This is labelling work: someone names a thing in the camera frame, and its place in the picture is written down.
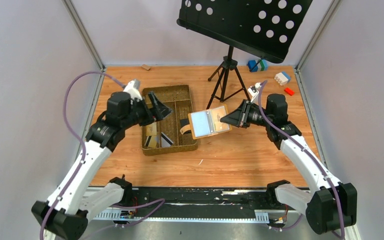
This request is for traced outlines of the orange illustrated card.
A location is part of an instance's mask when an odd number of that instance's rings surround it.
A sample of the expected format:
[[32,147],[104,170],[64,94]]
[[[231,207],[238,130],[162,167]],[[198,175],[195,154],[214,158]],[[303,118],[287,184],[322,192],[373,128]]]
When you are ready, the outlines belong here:
[[224,106],[214,108],[211,111],[211,117],[214,123],[215,132],[225,132],[229,129],[229,125],[227,123],[221,122],[221,118],[226,116],[226,114],[227,114],[227,111]]

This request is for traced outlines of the beige illustrated card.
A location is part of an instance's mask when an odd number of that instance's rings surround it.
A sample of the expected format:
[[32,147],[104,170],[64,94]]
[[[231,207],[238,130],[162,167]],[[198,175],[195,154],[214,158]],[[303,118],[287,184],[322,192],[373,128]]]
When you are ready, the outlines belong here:
[[145,135],[148,136],[156,136],[157,135],[157,123],[153,122],[149,125],[145,126]]

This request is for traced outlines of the dark grey card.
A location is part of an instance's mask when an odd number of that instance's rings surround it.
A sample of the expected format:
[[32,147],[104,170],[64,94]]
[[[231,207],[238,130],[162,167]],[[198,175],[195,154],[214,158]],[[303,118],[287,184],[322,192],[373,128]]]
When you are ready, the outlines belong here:
[[191,132],[191,127],[190,127],[190,121],[188,118],[183,118],[180,119],[180,130],[179,132],[183,134],[188,134]]

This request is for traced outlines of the white card with black stripe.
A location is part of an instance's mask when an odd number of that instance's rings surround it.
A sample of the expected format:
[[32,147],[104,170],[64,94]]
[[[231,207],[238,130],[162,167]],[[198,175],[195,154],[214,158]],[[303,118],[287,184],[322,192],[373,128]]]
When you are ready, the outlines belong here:
[[145,139],[144,146],[146,148],[156,148],[158,145],[158,136],[157,135],[149,135]]

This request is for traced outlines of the yellow leather card holder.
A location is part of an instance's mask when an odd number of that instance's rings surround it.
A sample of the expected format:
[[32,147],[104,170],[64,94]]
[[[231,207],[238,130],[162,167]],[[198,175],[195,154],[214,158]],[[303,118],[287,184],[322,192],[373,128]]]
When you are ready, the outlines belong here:
[[[218,107],[225,107],[226,115],[229,113],[228,107],[226,104],[222,104]],[[210,108],[202,111],[196,111],[188,113],[187,118],[190,123],[190,133],[194,140],[206,138],[210,136],[215,136],[222,133],[227,133],[232,130],[232,126],[229,124],[229,129],[227,131],[216,132],[214,130],[214,121],[212,119],[212,110],[215,108]]]

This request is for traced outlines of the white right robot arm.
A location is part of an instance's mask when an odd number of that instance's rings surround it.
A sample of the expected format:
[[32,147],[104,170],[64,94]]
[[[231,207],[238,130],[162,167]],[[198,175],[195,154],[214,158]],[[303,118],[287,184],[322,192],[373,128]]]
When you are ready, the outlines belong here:
[[274,203],[287,205],[303,214],[316,234],[342,231],[357,222],[357,189],[342,183],[311,151],[301,131],[288,120],[288,104],[283,94],[267,96],[266,107],[248,100],[220,121],[238,128],[257,125],[266,128],[267,137],[298,169],[309,191],[287,180],[272,182],[267,191]]

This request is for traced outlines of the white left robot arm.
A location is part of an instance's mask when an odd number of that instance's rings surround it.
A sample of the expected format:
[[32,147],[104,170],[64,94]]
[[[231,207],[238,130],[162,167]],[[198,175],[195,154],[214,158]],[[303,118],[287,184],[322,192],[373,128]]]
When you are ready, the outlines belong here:
[[114,92],[107,100],[106,110],[94,123],[73,166],[46,201],[36,201],[31,212],[40,224],[39,238],[50,231],[65,240],[78,240],[88,223],[111,206],[136,210],[132,204],[133,186],[125,177],[112,178],[105,187],[85,198],[90,182],[104,161],[125,138],[126,130],[164,120],[172,109],[162,103],[154,92],[148,93],[150,104],[125,91]]

